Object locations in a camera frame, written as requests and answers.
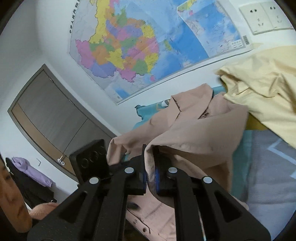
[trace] electrical outlet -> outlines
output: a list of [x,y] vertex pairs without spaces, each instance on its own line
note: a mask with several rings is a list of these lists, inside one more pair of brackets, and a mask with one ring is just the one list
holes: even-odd
[[279,5],[275,1],[261,3],[263,9],[267,13],[274,30],[293,29],[287,16],[284,14]]
[[239,8],[252,33],[261,34],[273,30],[273,26],[260,3],[244,5]]

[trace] pink coat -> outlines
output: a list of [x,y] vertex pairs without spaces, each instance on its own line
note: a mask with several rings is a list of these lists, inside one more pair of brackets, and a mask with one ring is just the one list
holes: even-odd
[[190,176],[208,175],[231,189],[232,154],[242,138],[248,109],[225,100],[223,93],[212,96],[207,84],[174,95],[166,109],[110,142],[109,165],[119,163],[124,154],[129,158],[141,155],[142,145],[147,145],[144,158],[149,188],[144,196],[129,196],[140,209],[127,210],[126,218],[149,240],[176,240],[173,201],[155,193],[153,146]]

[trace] yellow garment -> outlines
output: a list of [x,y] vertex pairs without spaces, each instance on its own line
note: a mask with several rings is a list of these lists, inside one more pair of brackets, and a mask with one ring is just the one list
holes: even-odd
[[[223,87],[227,90],[227,86],[224,82],[221,83]],[[266,126],[260,123],[252,114],[249,114],[247,123],[246,123],[246,130],[259,130],[264,131],[267,130]]]
[[296,148],[296,46],[254,54],[217,71],[227,86],[224,97],[249,112]]

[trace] colorful political map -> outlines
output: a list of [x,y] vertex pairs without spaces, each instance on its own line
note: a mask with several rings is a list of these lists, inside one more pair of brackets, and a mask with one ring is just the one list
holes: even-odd
[[71,33],[70,55],[115,103],[244,47],[215,0],[80,0]]

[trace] pink fabric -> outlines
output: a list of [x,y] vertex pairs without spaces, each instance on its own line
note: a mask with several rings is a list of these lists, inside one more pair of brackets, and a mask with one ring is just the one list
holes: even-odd
[[210,86],[203,84],[174,95],[166,109],[110,142],[109,165],[119,163],[124,154],[129,154],[129,158],[141,155],[143,144],[147,145],[144,159],[149,189],[144,196],[129,197],[140,209],[127,211],[126,217],[130,223],[139,219],[148,226],[153,235],[144,235],[150,240],[176,240],[174,209],[170,207],[173,200],[158,197],[155,192],[154,146],[188,175],[196,178],[208,175],[226,190],[231,189],[232,154],[242,138],[248,108],[230,103],[223,93],[215,97],[212,94]]
[[29,211],[29,215],[31,218],[42,220],[44,219],[51,211],[55,210],[58,206],[58,203],[49,202],[42,203],[34,207],[31,211]]

